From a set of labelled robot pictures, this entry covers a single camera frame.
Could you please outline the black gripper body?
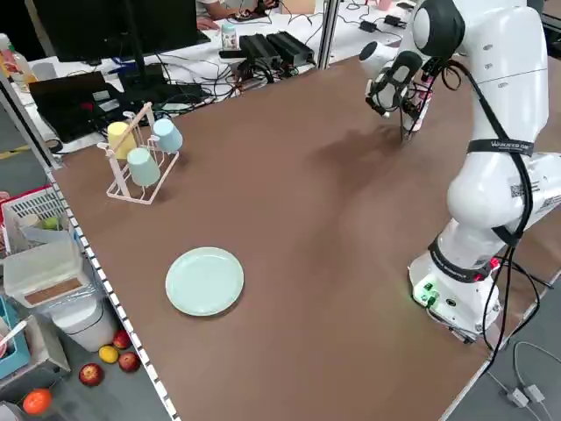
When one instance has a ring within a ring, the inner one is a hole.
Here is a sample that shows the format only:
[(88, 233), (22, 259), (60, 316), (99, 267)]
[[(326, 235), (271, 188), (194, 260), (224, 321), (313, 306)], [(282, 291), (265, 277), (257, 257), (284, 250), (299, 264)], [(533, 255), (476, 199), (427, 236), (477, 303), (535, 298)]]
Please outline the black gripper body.
[(401, 109), (407, 115), (419, 115), (422, 109), (422, 95), (416, 89), (410, 89), (403, 98)]
[(421, 83), (432, 83), (441, 72), (441, 59), (431, 58), (422, 67)]

